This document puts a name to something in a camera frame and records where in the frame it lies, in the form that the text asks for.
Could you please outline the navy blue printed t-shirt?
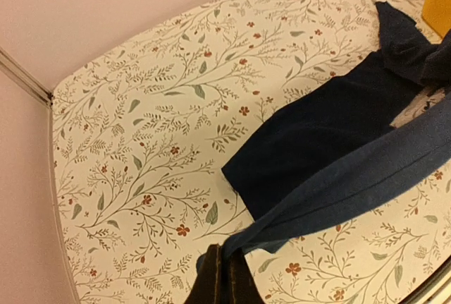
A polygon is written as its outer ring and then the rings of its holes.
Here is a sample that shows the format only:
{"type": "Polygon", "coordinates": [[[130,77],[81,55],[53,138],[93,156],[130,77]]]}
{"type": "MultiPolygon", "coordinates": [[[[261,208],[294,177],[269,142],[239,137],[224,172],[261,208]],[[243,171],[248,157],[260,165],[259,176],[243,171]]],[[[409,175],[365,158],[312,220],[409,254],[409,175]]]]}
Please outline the navy blue printed t-shirt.
{"type": "Polygon", "coordinates": [[[427,87],[450,90],[450,38],[429,42],[408,15],[377,2],[379,43],[348,74],[279,109],[221,171],[254,223],[229,237],[270,253],[287,240],[379,207],[450,160],[450,98],[393,121],[427,87]]]}

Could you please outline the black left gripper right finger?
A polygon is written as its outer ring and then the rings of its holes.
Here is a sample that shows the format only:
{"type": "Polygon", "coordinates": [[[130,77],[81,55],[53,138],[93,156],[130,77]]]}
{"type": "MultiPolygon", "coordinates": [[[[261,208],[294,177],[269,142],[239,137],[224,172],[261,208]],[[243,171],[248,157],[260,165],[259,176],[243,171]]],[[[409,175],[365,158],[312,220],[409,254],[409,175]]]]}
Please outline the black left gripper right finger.
{"type": "Polygon", "coordinates": [[[236,250],[229,259],[228,279],[229,303],[264,304],[241,250],[236,250]]]}

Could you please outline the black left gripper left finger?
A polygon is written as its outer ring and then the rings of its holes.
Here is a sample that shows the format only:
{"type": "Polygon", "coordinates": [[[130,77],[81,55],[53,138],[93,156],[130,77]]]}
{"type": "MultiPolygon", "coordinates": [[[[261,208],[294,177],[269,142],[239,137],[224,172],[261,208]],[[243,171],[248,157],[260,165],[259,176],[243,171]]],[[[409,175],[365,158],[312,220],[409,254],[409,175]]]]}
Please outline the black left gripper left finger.
{"type": "Polygon", "coordinates": [[[221,302],[221,246],[210,245],[197,260],[197,277],[185,304],[218,304],[221,302]]]}

